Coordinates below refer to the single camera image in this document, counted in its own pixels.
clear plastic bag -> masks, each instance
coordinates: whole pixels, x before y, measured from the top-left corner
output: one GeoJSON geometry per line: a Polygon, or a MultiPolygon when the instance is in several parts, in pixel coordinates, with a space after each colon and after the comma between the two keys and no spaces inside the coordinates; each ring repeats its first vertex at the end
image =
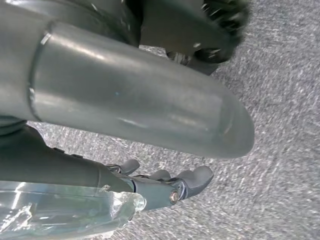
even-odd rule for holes
{"type": "Polygon", "coordinates": [[[0,239],[111,237],[146,206],[137,193],[0,181],[0,239]]]}

gray carpet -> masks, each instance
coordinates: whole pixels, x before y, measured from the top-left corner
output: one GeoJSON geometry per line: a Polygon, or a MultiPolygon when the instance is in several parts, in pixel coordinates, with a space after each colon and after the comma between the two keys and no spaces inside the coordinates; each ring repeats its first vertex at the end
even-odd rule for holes
{"type": "Polygon", "coordinates": [[[214,170],[203,194],[143,212],[113,240],[320,239],[320,1],[257,0],[252,9],[245,42],[212,76],[253,117],[255,146],[248,156],[202,158],[32,124],[50,146],[103,163],[137,158],[140,173],[214,170]]]}

plastic wrap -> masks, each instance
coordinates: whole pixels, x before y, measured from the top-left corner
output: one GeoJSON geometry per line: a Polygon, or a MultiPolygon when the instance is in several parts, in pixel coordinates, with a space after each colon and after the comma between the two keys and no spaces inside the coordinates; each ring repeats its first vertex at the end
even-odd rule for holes
{"type": "Polygon", "coordinates": [[[146,206],[137,193],[103,188],[0,181],[0,239],[66,240],[125,227],[146,206]]]}

pivot bolt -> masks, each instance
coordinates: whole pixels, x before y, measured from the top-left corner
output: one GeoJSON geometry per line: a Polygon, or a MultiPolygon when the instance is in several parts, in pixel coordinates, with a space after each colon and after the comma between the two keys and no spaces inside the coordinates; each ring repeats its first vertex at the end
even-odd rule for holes
{"type": "Polygon", "coordinates": [[[179,192],[177,190],[174,190],[170,195],[170,201],[172,204],[176,204],[179,201],[179,192]]]}

gray metal tube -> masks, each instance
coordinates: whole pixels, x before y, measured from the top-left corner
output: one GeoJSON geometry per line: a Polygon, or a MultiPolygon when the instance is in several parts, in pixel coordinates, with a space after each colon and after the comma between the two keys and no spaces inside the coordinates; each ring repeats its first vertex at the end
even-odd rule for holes
{"type": "Polygon", "coordinates": [[[212,78],[70,25],[47,32],[29,80],[41,121],[206,157],[240,157],[254,144],[251,117],[212,78]]]}

